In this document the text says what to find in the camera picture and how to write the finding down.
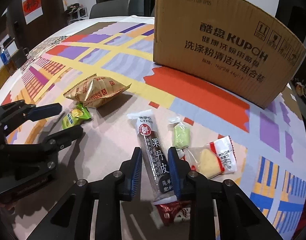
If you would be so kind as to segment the white red cake packet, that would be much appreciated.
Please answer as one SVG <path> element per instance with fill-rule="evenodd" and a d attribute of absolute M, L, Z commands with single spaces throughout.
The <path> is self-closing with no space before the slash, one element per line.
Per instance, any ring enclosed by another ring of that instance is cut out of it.
<path fill-rule="evenodd" d="M 238 170 L 233 144 L 229 136 L 209 142 L 203 147 L 185 148 L 179 155 L 180 159 L 189 163 L 192 171 L 199 172 L 207 179 L 232 174 Z"/>

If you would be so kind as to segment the gold fortune biscuits bag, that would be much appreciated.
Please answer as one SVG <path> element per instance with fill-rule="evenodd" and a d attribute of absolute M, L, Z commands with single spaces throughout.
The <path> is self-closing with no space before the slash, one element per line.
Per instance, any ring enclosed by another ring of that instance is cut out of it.
<path fill-rule="evenodd" d="M 93 74 L 64 92 L 64 97 L 82 103 L 85 107 L 99 108 L 130 86 L 131 84 L 126 86 L 111 77 Z"/>

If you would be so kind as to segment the white shoe rack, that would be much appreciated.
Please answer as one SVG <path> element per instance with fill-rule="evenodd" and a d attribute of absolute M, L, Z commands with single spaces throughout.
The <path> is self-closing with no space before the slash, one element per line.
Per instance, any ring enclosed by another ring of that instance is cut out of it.
<path fill-rule="evenodd" d="M 64 13 L 68 25 L 88 19 L 87 8 L 79 3 L 69 5 Z"/>

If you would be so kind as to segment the dark brown fruit leather bar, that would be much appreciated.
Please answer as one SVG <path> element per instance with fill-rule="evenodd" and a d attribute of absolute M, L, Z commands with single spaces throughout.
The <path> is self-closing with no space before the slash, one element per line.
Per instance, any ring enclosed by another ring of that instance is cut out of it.
<path fill-rule="evenodd" d="M 158 132 L 156 118 L 152 110 L 129 113 L 128 119 L 134 126 L 144 165 L 152 187 L 154 201 L 174 199 L 169 165 Z"/>

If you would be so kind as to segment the yellow green candy packet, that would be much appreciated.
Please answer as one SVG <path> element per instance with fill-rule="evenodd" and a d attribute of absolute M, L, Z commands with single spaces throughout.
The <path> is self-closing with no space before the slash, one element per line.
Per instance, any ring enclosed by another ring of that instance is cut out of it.
<path fill-rule="evenodd" d="M 71 109 L 62 119 L 62 128 L 67 129 L 73 126 L 78 126 L 85 121 L 90 121 L 92 116 L 82 103 L 78 103 Z"/>

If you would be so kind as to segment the wooden tissue box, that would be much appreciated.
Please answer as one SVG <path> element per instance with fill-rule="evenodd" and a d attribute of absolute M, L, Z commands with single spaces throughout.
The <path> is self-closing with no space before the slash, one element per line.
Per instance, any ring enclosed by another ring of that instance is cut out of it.
<path fill-rule="evenodd" d="M 9 62 L 6 66 L 0 68 L 0 89 L 5 82 L 16 72 L 17 67 L 13 62 Z"/>

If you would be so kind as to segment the colourful patterned tablecloth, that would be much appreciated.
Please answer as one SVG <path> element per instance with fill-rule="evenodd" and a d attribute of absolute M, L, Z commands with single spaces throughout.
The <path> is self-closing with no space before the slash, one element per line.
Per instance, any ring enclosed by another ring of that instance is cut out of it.
<path fill-rule="evenodd" d="M 39 50 L 27 69 L 17 71 L 0 89 L 0 105 L 23 99 L 64 112 L 73 102 L 64 93 L 92 74 L 109 76 L 129 89 L 84 124 L 79 145 L 60 152 L 60 176 L 22 199 L 10 222 L 26 239 L 56 201 L 78 179 L 99 180 L 117 169 L 138 145 L 127 115 L 151 109 L 163 147 L 172 145 L 169 119 L 180 116 L 191 131 L 191 145 L 201 147 L 230 136 L 238 171 L 230 174 L 284 239 L 291 239 L 306 199 L 306 132 L 295 92 L 285 87 L 261 109 L 213 84 L 152 60 L 154 20 L 110 17 L 73 23 L 50 37 L 66 41 Z"/>

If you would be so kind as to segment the grey dining chair left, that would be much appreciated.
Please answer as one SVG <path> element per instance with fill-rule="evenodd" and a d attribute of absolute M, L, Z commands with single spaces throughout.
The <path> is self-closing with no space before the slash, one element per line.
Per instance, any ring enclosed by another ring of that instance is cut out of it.
<path fill-rule="evenodd" d="M 129 16 L 130 0 L 111 0 L 95 4 L 89 19 L 114 16 Z"/>

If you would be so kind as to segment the red white wrapped candy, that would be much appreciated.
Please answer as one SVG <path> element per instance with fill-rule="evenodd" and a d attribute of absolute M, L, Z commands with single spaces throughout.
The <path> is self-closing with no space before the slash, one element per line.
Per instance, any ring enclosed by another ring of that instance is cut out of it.
<path fill-rule="evenodd" d="M 191 201 L 153 205 L 150 216 L 157 228 L 190 221 Z"/>

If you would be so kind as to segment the black mug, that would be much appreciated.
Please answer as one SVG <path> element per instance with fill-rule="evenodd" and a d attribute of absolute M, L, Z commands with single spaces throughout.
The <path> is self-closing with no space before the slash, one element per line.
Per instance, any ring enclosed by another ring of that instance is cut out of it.
<path fill-rule="evenodd" d="M 27 59 L 28 54 L 29 54 L 29 49 L 23 47 L 18 48 L 18 50 L 13 54 L 11 58 L 17 69 L 21 68 L 26 63 L 26 61 L 28 60 Z"/>

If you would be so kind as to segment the red fu door poster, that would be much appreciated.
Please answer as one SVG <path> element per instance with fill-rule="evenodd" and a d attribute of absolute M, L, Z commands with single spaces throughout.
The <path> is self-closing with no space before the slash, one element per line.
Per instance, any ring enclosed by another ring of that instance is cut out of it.
<path fill-rule="evenodd" d="M 41 0 L 21 0 L 26 24 L 29 24 L 43 15 Z"/>

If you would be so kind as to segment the pale green wrapped candy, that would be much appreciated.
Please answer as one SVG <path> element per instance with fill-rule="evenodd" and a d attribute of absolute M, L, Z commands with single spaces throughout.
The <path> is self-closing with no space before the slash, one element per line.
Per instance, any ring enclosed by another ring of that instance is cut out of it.
<path fill-rule="evenodd" d="M 169 125 L 173 127 L 173 146 L 182 150 L 190 146 L 190 128 L 179 116 L 169 118 Z"/>

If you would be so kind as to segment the brown wooden door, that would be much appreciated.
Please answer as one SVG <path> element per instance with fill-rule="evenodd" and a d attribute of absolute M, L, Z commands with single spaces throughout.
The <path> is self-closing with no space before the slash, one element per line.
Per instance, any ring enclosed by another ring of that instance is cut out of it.
<path fill-rule="evenodd" d="M 67 26 L 62 0 L 12 0 L 6 16 L 17 47 L 30 50 Z"/>

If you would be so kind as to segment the brown cardboard box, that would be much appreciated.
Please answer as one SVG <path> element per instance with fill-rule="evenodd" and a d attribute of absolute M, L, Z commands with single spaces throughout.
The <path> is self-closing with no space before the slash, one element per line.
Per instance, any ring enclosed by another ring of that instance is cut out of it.
<path fill-rule="evenodd" d="M 246 0 L 155 0 L 153 60 L 266 108 L 305 55 L 282 22 Z"/>

